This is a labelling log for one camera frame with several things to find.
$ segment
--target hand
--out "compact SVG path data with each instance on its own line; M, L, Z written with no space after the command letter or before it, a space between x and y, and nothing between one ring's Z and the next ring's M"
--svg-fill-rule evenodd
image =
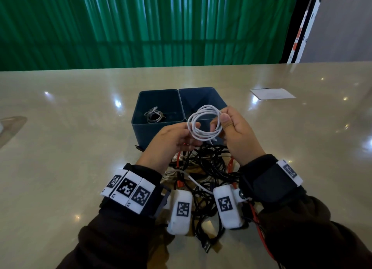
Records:
M254 159L263 156L263 151L254 132L243 116L233 107L221 110L220 121L223 131L219 137L229 149L234 159L244 166ZM217 118L211 121L211 132L216 131Z
M201 145L202 141L191 136L186 122L165 126L155 135L136 164L163 174L176 153L192 151Z

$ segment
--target dark jacket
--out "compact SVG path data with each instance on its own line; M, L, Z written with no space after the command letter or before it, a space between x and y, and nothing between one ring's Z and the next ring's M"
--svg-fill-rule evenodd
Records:
M250 176L263 173L276 161L265 155L242 170ZM138 165L129 168L160 184L161 174L154 170ZM100 206L99 214L80 230L76 248L58 268L146 268L155 221L112 200L106 199ZM258 215L269 250L286 269L372 268L372 253L356 234L330 217L321 201L307 195Z

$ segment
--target blue bin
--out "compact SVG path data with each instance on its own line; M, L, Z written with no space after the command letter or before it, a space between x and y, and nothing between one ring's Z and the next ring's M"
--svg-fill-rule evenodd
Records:
M194 112L204 105L213 105L219 110L227 106L213 87L180 89L179 92L186 121ZM215 117L214 114L207 114L199 118L198 121L201 124L200 129L209 131L209 124ZM223 144L220 138L217 137L216 139L217 144Z
M147 123L145 112L153 107L163 112L165 119L159 123ZM174 123L183 122L180 94L177 89L142 91L138 95L136 108L132 117L132 127L138 145L146 149L148 144L161 128Z

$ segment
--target green curtain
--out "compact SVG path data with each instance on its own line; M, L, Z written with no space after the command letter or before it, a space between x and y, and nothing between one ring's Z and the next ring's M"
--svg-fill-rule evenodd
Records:
M296 0L0 0L0 70L277 63Z

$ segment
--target glossy table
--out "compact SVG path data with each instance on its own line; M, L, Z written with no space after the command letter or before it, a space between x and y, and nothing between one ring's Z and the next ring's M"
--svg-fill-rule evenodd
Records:
M372 63L1 72L0 264L53 268L98 211L115 169L140 156L130 124L142 90L215 87L267 153L290 161L308 193L372 248ZM251 88L295 99L258 101ZM216 220L204 224L213 233ZM227 230L218 252L192 236L152 268L276 268L255 227Z

